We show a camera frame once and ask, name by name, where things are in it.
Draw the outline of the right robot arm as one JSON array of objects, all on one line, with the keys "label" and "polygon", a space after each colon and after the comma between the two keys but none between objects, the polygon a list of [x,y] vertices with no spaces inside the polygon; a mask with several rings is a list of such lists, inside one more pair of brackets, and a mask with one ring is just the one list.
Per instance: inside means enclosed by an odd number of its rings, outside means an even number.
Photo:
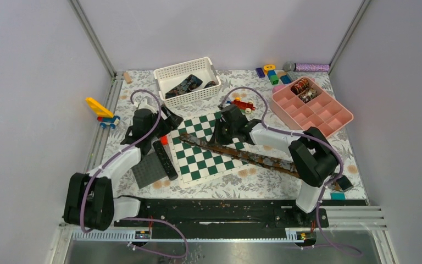
[{"label": "right robot arm", "polygon": [[262,120],[248,120],[234,104],[219,106],[212,143],[228,145],[234,139],[250,145],[269,146],[286,152],[293,160],[302,181],[296,198],[293,219],[306,227],[315,219],[325,185],[336,168],[343,170],[341,156],[316,127],[305,131],[288,131],[267,126]]}]

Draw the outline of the small red block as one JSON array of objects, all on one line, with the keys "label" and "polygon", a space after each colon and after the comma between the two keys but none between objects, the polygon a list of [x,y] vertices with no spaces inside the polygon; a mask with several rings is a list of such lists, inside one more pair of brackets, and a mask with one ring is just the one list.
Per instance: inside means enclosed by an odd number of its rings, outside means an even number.
[{"label": "small red block", "polygon": [[168,141],[168,137],[167,137],[167,136],[162,136],[162,137],[160,138],[160,141],[161,141],[161,144],[162,144],[163,146],[166,146],[166,145],[168,145],[168,143],[169,143],[169,141]]}]

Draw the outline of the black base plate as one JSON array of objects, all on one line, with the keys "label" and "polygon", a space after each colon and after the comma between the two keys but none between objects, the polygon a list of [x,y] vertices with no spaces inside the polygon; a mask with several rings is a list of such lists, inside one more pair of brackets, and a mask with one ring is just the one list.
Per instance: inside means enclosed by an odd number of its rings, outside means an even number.
[{"label": "black base plate", "polygon": [[294,206],[294,200],[142,199],[138,216],[167,221],[188,240],[283,239],[286,228],[310,230],[315,220]]}]

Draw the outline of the purple block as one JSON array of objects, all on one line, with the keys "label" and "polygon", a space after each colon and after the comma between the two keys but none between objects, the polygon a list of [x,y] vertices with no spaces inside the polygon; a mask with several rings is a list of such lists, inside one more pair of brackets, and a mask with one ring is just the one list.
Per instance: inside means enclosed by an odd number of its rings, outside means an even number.
[{"label": "purple block", "polygon": [[265,72],[264,72],[263,68],[256,68],[255,71],[256,71],[259,78],[265,77]]}]

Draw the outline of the yellow blue toy crane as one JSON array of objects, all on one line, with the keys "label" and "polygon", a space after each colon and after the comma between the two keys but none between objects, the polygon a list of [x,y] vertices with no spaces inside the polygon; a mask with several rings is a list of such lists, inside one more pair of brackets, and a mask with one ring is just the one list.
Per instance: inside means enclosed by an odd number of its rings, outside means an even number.
[{"label": "yellow blue toy crane", "polygon": [[101,105],[94,98],[86,97],[85,102],[97,116],[97,120],[101,128],[115,129],[120,123],[120,117],[118,115],[114,115],[113,112],[109,111],[107,108],[105,108],[105,106]]}]

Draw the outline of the green white chessboard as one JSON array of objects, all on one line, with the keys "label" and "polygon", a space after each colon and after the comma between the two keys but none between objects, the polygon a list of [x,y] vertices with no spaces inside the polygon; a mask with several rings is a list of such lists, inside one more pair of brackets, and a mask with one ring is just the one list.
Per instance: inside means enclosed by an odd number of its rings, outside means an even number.
[{"label": "green white chessboard", "polygon": [[180,187],[189,188],[250,167],[246,162],[192,146],[179,139],[181,134],[187,133],[199,139],[210,140],[215,122],[220,117],[220,112],[215,112],[184,120],[168,135]]}]

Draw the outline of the pink compartment tray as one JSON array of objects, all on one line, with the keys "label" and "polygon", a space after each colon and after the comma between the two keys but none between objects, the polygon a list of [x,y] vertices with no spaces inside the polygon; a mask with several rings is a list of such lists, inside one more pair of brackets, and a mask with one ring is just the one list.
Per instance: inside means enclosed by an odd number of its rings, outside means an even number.
[{"label": "pink compartment tray", "polygon": [[[309,88],[315,88],[319,93],[308,103],[303,103],[298,95],[291,91],[292,85],[301,78],[308,79]],[[300,77],[273,93],[270,108],[290,129],[307,130],[316,127],[326,138],[333,136],[354,119],[346,107],[307,76]]]}]

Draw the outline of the purple glitter microphone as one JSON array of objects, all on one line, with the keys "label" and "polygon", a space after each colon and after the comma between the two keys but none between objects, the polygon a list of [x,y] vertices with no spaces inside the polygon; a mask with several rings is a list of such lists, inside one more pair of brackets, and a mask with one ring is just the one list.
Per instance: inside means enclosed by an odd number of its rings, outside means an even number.
[{"label": "purple glitter microphone", "polygon": [[286,62],[282,69],[285,72],[328,72],[330,66],[328,64]]}]

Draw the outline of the red rolled tie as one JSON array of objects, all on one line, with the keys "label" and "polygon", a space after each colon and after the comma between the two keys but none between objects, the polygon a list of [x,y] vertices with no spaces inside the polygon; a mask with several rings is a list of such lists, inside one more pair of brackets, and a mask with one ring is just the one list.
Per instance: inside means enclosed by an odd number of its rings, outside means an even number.
[{"label": "red rolled tie", "polygon": [[303,93],[305,90],[309,89],[309,87],[310,87],[309,80],[306,78],[301,78],[295,84],[292,85],[291,91],[295,95],[299,95]]}]

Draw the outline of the black microphone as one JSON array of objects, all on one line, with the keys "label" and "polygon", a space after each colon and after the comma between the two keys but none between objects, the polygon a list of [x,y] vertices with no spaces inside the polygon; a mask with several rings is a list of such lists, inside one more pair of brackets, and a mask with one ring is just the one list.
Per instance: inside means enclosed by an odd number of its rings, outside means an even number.
[{"label": "black microphone", "polygon": [[176,180],[178,178],[177,171],[162,143],[160,141],[155,141],[152,143],[152,146],[169,180]]}]

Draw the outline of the blue block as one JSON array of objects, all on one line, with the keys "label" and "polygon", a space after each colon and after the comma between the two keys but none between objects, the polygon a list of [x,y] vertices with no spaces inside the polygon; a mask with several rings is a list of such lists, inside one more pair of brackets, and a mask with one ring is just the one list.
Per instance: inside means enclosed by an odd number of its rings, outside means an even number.
[{"label": "blue block", "polygon": [[291,78],[288,75],[280,76],[280,80],[283,84],[289,84],[292,82]]}]

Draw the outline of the brown floral tie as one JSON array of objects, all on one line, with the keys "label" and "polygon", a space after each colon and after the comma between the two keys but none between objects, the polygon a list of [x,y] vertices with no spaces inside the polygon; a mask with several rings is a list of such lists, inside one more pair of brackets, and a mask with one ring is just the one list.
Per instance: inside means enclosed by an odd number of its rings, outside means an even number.
[{"label": "brown floral tie", "polygon": [[332,176],[336,167],[341,164],[334,152],[323,145],[323,141],[317,142],[304,137],[291,142],[287,148],[292,157],[291,162],[214,144],[187,133],[180,135],[179,139],[192,146],[229,156],[234,160],[290,174],[313,187],[320,187],[322,182]]}]

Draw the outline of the wooden block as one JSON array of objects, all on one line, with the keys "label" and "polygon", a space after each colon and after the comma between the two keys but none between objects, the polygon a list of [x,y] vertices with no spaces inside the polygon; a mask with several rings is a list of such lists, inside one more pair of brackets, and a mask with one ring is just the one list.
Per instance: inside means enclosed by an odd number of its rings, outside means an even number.
[{"label": "wooden block", "polygon": [[132,83],[132,80],[131,80],[131,78],[130,78],[130,76],[129,76],[128,72],[124,72],[124,73],[123,73],[123,76],[124,76],[124,80],[125,80],[125,82],[126,82],[127,84],[131,84],[131,83]]}]

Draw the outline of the green block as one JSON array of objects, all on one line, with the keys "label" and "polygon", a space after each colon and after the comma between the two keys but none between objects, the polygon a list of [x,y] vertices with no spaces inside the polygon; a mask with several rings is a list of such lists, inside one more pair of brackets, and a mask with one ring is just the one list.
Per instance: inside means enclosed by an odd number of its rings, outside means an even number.
[{"label": "green block", "polygon": [[269,76],[269,80],[272,85],[277,85],[279,83],[279,77],[277,75]]}]

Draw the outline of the floral table mat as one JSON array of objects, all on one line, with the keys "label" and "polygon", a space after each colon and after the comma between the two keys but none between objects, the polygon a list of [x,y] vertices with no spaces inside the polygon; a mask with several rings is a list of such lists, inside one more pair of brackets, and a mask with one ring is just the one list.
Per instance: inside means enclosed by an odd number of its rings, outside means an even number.
[{"label": "floral table mat", "polygon": [[[270,127],[284,129],[284,123],[272,112],[263,113],[272,94],[272,85],[267,79],[259,78],[253,70],[220,70],[221,90],[217,98],[196,101],[175,107],[173,112],[185,120],[197,118],[217,111],[218,103],[226,94],[242,95],[256,103],[257,110],[252,118],[263,118]],[[120,125],[104,132],[105,146],[100,148],[96,158],[105,162],[117,152],[128,126],[132,123],[134,106],[132,100],[141,100],[157,95],[158,90],[152,71],[129,71],[131,83],[123,77],[113,82],[109,104],[115,114],[121,118]],[[346,129],[341,129],[329,138],[329,143],[341,155],[343,174],[352,183],[352,188],[345,194],[348,200],[366,200],[365,191],[357,163],[352,152]],[[138,187],[133,172],[127,172],[114,184],[118,195],[133,195],[143,198],[165,199],[295,199],[301,187],[301,181],[289,174],[269,170],[251,164],[228,170],[218,176],[209,176],[197,180],[195,185],[188,184],[188,178],[179,176],[169,180],[162,176],[158,181],[144,187]]]}]

